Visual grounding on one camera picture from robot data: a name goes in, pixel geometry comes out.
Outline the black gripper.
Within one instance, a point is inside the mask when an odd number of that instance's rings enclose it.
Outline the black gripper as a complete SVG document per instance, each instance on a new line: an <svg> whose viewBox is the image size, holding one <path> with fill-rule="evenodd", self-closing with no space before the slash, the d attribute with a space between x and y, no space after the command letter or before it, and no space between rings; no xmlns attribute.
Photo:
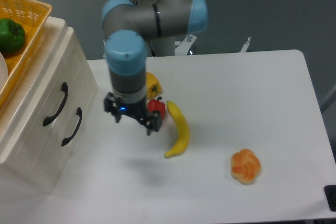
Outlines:
<svg viewBox="0 0 336 224"><path fill-rule="evenodd" d="M121 116L125 115L144 125L147 136L150 136L152 132L158 132L162 126L160 112L146 110L145 97L136 103L124 103L119 96L115 97L113 93L109 92L104 98L103 105L104 111L110 113L116 123L119 123Z"/></svg>

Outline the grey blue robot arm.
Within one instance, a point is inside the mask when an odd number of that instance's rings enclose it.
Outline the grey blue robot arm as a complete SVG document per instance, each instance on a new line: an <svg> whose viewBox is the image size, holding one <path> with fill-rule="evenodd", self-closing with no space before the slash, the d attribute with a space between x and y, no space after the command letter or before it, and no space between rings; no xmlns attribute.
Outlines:
<svg viewBox="0 0 336 224"><path fill-rule="evenodd" d="M205 0L109 0L102 8L101 27L112 92L104 110L117 121L123 115L135 119L148 133L157 132L159 111L146 107L147 42L203 31L208 25Z"/></svg>

